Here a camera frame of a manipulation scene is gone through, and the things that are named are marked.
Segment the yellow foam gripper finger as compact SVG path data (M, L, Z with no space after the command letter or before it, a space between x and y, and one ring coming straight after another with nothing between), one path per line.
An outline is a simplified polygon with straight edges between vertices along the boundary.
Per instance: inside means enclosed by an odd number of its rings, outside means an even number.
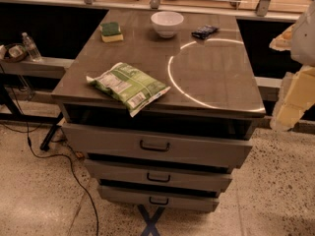
M298 72L286 73L274 107L270 127L288 131L315 104L315 68L303 66Z

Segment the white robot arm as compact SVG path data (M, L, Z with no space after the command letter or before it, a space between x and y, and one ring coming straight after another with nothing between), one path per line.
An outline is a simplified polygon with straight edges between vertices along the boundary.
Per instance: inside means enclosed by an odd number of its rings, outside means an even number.
M290 57L302 65L289 81L288 90L279 98L270 126L288 131L315 104L315 1L298 20L274 38L270 48L290 51Z

